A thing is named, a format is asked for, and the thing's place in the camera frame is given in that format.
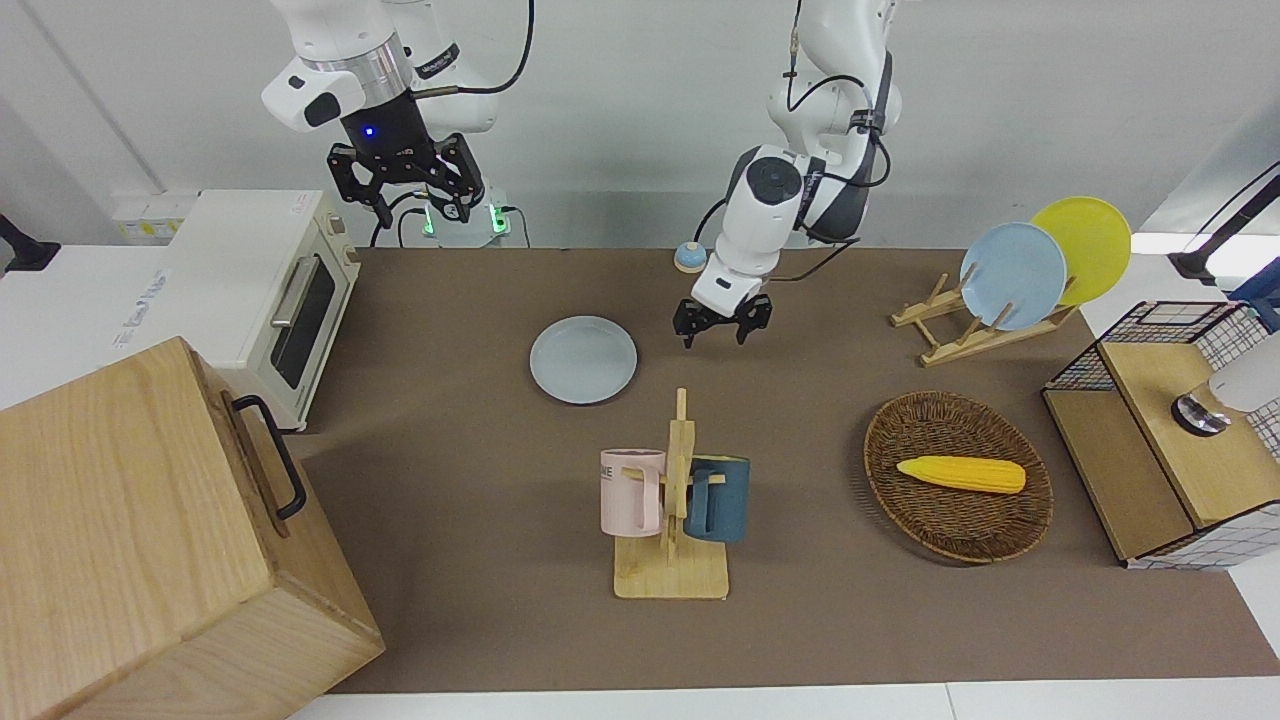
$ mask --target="yellow corn cob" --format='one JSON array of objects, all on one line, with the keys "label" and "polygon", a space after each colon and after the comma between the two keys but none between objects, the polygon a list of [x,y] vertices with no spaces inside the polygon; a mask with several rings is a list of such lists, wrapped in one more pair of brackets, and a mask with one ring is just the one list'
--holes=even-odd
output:
[{"label": "yellow corn cob", "polygon": [[899,462],[897,469],[927,483],[955,489],[1012,495],[1027,487],[1027,470],[1009,460],[924,455]]}]

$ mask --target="oven handle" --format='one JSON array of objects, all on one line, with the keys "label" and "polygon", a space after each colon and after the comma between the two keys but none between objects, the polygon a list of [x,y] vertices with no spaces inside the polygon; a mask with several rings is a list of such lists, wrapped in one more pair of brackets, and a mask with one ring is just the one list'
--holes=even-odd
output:
[{"label": "oven handle", "polygon": [[250,407],[257,407],[262,413],[262,419],[266,420],[266,429],[271,433],[271,442],[275,443],[275,451],[280,454],[284,471],[289,475],[289,484],[293,486],[293,500],[275,510],[276,518],[288,520],[297,515],[302,510],[302,506],[307,503],[307,488],[302,484],[302,475],[298,474],[298,468],[293,464],[289,448],[284,446],[284,437],[280,434],[280,428],[276,427],[275,418],[271,416],[271,410],[266,406],[266,401],[256,395],[246,395],[232,401],[232,410],[237,413]]},{"label": "oven handle", "polygon": [[307,288],[320,269],[320,256],[300,258],[293,265],[293,274],[289,275],[289,284],[284,287],[284,296],[271,314],[273,328],[292,328],[302,311],[302,300],[307,296]]}]

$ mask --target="blue mug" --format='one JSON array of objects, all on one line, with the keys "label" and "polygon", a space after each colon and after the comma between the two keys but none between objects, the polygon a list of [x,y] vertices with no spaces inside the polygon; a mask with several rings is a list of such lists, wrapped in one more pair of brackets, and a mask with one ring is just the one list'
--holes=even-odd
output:
[{"label": "blue mug", "polygon": [[[748,480],[751,461],[728,455],[695,455],[690,471],[685,534],[712,542],[739,542],[746,536]],[[724,482],[712,482],[723,475]]]}]

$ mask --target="wooden cabinet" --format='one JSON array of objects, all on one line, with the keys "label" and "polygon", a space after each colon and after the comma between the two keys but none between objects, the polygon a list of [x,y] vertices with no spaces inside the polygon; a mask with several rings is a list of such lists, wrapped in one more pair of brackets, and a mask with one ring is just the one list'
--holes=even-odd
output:
[{"label": "wooden cabinet", "polygon": [[0,719],[276,719],[381,650],[301,468],[182,340],[0,413]]},{"label": "wooden cabinet", "polygon": [[1170,404],[1212,368],[1192,343],[1103,342],[1115,389],[1046,389],[1053,420],[1130,568],[1225,568],[1280,547],[1280,464],[1249,421],[1212,438]]}]

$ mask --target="wicker basket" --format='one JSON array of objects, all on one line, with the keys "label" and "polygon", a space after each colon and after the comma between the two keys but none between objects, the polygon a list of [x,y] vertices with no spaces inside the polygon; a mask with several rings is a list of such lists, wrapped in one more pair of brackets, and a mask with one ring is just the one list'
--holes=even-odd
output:
[{"label": "wicker basket", "polygon": [[[1011,460],[1027,470],[1015,495],[938,487],[897,462],[920,455]],[[980,402],[950,392],[913,392],[887,402],[867,430],[867,478],[890,519],[924,547],[965,562],[1018,557],[1044,537],[1053,515],[1048,471],[1016,428]]]}]

